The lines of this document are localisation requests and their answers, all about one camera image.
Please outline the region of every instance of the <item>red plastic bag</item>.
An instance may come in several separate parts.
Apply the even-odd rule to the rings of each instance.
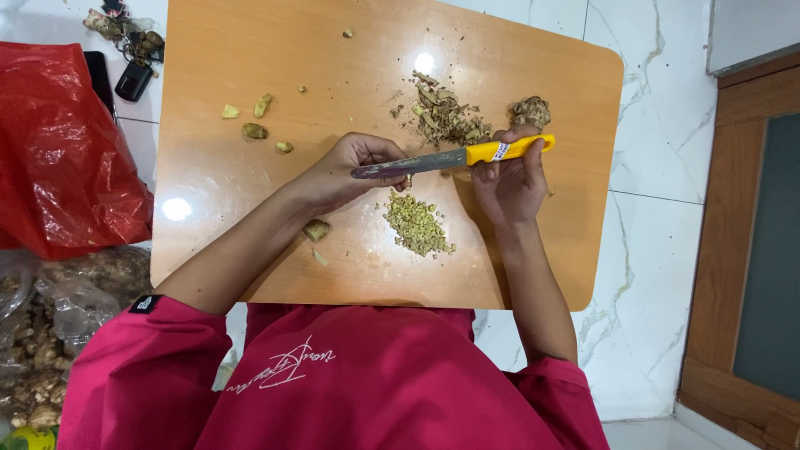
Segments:
[[[0,249],[86,255],[150,239],[152,215],[81,47],[0,42]]]

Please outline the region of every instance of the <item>person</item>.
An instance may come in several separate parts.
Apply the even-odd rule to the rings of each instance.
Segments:
[[[523,124],[494,139],[536,132]],[[212,392],[231,346],[226,313],[302,227],[372,188],[409,186],[353,179],[355,167],[407,155],[348,133],[100,327],[71,369],[58,450],[607,449],[538,231],[543,145],[470,168],[502,251],[521,371],[501,372],[475,347],[472,310],[248,304],[242,358]]]

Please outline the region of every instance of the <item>pink shirt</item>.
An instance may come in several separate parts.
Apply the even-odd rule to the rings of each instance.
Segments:
[[[249,305],[244,355],[212,392],[225,318],[153,303],[75,361],[58,450],[608,449],[583,372],[501,372],[471,310]]]

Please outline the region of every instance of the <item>label on knife handle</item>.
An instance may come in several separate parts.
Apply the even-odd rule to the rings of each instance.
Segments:
[[[511,144],[498,143],[498,150],[494,152],[494,157],[492,157],[492,161],[499,161],[502,159],[503,156],[506,156],[506,152],[508,151],[508,147],[510,146]]]

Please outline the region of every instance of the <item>door frame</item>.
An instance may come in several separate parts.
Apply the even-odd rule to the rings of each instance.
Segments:
[[[733,374],[768,118],[800,112],[800,53],[718,80],[678,401],[759,448],[800,448],[800,402]]]

